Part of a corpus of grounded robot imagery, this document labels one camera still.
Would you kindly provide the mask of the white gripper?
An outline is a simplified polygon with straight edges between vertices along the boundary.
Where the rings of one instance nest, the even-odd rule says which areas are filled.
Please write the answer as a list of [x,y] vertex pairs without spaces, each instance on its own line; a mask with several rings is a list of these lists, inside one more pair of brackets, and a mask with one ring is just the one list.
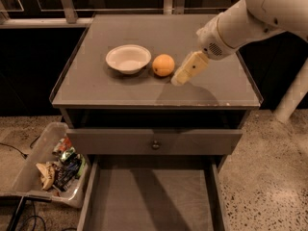
[[194,51],[185,58],[170,80],[174,86],[182,86],[201,73],[208,66],[209,59],[222,60],[237,51],[222,38],[218,29],[220,18],[221,13],[197,30],[198,45],[204,53]]

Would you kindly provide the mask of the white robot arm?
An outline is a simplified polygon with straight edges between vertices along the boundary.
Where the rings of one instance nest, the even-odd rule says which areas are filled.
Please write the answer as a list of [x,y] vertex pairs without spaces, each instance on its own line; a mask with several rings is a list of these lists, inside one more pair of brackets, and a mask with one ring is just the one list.
[[308,41],[308,0],[240,0],[198,29],[199,49],[185,58],[171,83],[182,86],[209,61],[224,59],[253,41],[283,32]]

